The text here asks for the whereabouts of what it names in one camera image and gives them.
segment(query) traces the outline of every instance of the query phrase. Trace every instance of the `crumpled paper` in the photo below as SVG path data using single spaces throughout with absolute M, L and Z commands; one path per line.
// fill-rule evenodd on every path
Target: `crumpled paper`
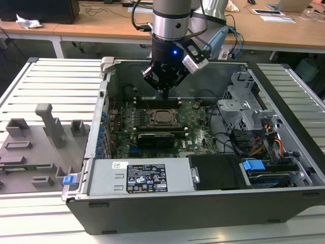
M 16 23 L 19 24 L 20 27 L 23 27 L 24 29 L 29 29 L 29 28 L 37 28 L 37 27 L 42 27 L 40 22 L 38 20 L 28 20 L 19 17 L 18 14 L 16 14 L 17 20 Z
M 236 5 L 233 4 L 232 0 L 228 1 L 227 7 L 225 8 L 226 11 L 230 12 L 239 12 L 239 9 Z

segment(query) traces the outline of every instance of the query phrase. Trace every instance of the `laptop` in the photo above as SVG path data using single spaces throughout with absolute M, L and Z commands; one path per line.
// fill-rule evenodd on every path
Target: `laptop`
M 278 4 L 266 4 L 272 10 L 282 12 L 303 12 L 312 0 L 280 0 Z

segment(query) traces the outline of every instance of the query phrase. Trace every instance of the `power supply label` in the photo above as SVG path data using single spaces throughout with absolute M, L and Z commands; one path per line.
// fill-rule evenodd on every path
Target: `power supply label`
M 167 192 L 165 165 L 128 165 L 126 191 L 128 193 Z

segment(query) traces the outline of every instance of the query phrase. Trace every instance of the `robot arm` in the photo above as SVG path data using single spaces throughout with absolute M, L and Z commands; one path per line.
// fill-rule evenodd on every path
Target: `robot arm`
M 154 1 L 154 19 L 150 29 L 152 61 L 150 67 L 143 71 L 143 77 L 162 94 L 163 99 L 167 99 L 169 90 L 178 86 L 189 73 L 193 74 L 208 64 L 210 54 L 215 54 L 215 49 L 219 52 L 228 32 L 224 18 L 228 0 L 199 1 L 201 7 L 193 13 L 192 18 L 190 18 L 191 0 Z M 212 32 L 208 30 L 208 23 L 209 27 L 211 24 L 214 26 L 211 28 Z M 147 26 L 136 28 L 148 31 Z M 217 35 L 221 30 L 224 35 Z M 205 38 L 205 42 L 213 44 L 214 47 L 210 46 L 212 50 L 206 50 L 207 46 L 205 50 L 201 50 L 198 44 L 202 44 L 197 44 L 198 41 L 193 40 L 198 36 Z

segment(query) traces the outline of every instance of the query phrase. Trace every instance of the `blue cable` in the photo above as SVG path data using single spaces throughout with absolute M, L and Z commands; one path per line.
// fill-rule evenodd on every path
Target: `blue cable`
M 230 28 L 230 27 L 228 27 L 237 37 L 238 37 L 238 39 L 239 39 L 239 51 L 238 51 L 238 53 L 237 53 L 237 55 L 236 55 L 236 57 L 235 57 L 235 61 L 237 60 L 237 58 L 238 58 L 238 56 L 239 56 L 239 53 L 242 51 L 242 42 L 241 42 L 241 40 L 240 40 L 240 35 L 234 30 L 234 29 L 232 29 L 232 28 Z

